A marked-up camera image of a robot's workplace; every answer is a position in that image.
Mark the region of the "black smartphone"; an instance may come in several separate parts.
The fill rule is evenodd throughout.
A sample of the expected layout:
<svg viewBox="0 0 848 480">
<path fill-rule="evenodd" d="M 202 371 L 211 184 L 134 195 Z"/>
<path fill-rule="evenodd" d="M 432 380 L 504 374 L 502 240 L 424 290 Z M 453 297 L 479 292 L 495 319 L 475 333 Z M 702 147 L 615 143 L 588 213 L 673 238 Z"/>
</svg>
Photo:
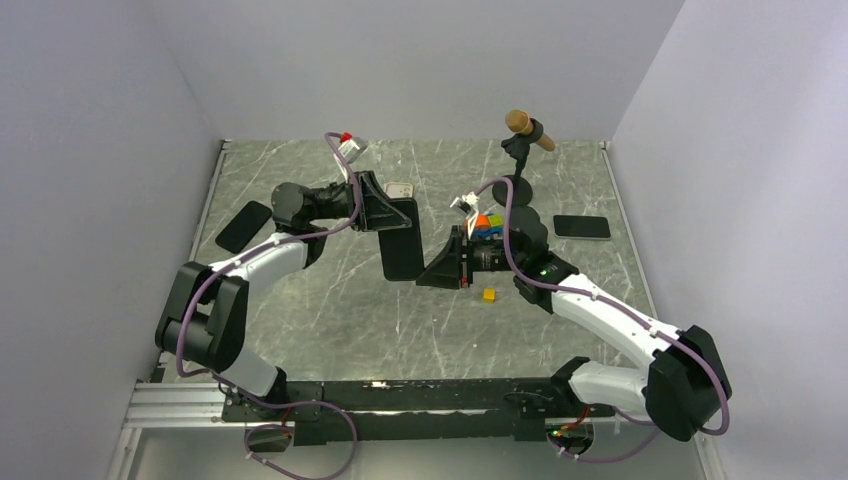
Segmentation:
<svg viewBox="0 0 848 480">
<path fill-rule="evenodd" d="M 605 217 L 581 215 L 554 215 L 554 233 L 569 239 L 609 240 L 611 230 Z"/>
</svg>

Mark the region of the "beige phone case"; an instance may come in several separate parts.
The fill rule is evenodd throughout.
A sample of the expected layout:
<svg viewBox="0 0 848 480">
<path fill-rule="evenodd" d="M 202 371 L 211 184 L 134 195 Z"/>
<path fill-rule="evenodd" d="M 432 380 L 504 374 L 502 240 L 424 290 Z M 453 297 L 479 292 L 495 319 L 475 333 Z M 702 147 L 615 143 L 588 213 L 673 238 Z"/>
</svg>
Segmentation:
<svg viewBox="0 0 848 480">
<path fill-rule="evenodd" d="M 387 182 L 384 185 L 386 195 L 391 199 L 413 198 L 414 186 L 410 183 Z"/>
</svg>

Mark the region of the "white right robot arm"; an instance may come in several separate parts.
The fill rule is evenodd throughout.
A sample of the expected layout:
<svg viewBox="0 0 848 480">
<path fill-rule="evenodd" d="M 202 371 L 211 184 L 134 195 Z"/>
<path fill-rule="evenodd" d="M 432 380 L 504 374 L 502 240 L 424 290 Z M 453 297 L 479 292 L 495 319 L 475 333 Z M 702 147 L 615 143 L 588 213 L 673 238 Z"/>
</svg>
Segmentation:
<svg viewBox="0 0 848 480">
<path fill-rule="evenodd" d="M 577 323 L 632 362 L 630 368 L 567 362 L 551 378 L 552 403 L 560 413 L 572 416 L 588 404 L 603 404 L 646 417 L 679 441 L 728 430 L 732 388 L 707 331 L 697 325 L 680 330 L 610 296 L 550 250 L 548 230 L 530 207 L 500 224 L 465 201 L 458 209 L 463 220 L 417 285 L 458 290 L 478 272 L 511 271 L 528 303 Z"/>
</svg>

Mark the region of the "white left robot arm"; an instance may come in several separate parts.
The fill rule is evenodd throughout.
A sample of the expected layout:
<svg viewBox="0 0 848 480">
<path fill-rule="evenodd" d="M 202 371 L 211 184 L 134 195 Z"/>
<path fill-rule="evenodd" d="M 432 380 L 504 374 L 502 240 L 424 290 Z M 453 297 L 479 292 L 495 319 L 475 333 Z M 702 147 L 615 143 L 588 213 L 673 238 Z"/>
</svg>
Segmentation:
<svg viewBox="0 0 848 480">
<path fill-rule="evenodd" d="M 287 376 L 246 346 L 250 302 L 320 258 L 330 232 L 318 221 L 341 219 L 356 231 L 377 233 L 390 281 L 413 280 L 424 269 L 416 200 L 389 197 L 371 171 L 321 188 L 282 183 L 271 195 L 271 217 L 275 232 L 252 249 L 179 268 L 154 335 L 161 350 L 246 392 L 248 407 L 264 420 L 285 411 Z"/>
</svg>

